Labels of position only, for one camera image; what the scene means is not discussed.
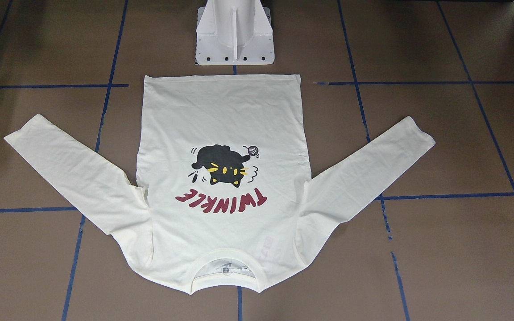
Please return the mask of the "cream long-sleeve printed shirt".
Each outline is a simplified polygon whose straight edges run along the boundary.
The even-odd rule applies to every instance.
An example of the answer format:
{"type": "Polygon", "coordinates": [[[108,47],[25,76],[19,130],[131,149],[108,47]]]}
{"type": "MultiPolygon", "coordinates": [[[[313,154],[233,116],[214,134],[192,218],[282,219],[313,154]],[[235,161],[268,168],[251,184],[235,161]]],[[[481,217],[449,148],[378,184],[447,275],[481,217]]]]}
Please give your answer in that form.
{"type": "Polygon", "coordinates": [[[435,145],[408,116],[312,177],[300,83],[146,76],[136,185],[40,114],[5,140],[143,278],[186,294],[262,292],[308,268],[435,145]]]}

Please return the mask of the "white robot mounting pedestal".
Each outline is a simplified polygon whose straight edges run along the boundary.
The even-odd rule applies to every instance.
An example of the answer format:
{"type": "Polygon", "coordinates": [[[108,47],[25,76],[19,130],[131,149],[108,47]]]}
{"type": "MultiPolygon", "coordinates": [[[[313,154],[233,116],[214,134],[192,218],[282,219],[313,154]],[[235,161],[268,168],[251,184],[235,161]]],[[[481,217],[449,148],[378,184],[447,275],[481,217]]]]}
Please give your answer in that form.
{"type": "Polygon", "coordinates": [[[271,65],[269,8],[259,0],[208,0],[198,8],[195,61],[202,66],[271,65]]]}

